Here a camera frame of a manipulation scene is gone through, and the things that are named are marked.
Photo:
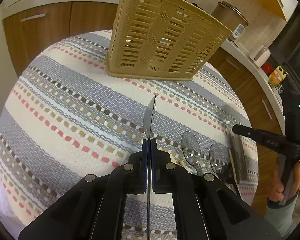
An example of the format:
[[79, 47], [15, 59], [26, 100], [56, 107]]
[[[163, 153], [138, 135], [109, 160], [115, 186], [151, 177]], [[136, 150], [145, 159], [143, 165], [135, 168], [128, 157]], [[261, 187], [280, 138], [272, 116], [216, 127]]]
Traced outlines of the right hand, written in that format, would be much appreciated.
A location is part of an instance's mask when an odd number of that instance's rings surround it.
[[[295, 196], [300, 186], [300, 162], [299, 161], [295, 163], [293, 173], [294, 173], [294, 181], [291, 186], [287, 200], [290, 200]], [[279, 179], [279, 163], [278, 160], [276, 160], [274, 172], [273, 175], [271, 176], [271, 183], [269, 184], [268, 199], [271, 200], [272, 202], [282, 201], [284, 199], [284, 195], [283, 195], [284, 190], [285, 187], [282, 181]]]

